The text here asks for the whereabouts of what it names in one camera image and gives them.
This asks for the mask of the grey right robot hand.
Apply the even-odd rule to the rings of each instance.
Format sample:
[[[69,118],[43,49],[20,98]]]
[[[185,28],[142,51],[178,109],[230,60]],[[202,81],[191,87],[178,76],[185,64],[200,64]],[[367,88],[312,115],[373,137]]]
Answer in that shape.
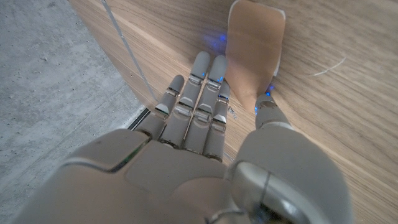
[[[222,162],[226,58],[200,52],[136,129],[70,154],[15,223],[353,223],[337,165],[298,133],[269,92],[256,128]]]

